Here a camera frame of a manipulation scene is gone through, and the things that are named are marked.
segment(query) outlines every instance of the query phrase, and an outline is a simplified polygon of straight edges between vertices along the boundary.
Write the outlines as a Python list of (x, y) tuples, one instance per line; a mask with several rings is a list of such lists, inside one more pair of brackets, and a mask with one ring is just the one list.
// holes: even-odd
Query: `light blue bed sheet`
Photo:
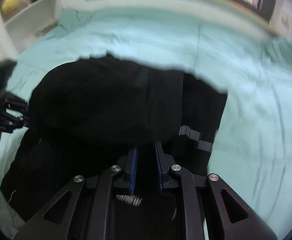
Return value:
[[(209, 172), (219, 174), (283, 239), (292, 228), (292, 40), (261, 43), (162, 10), (65, 10), (59, 26), (20, 55), (8, 89), (29, 99), (49, 70), (106, 52), (180, 69), (228, 91)], [(3, 135), (0, 183), (23, 134)]]

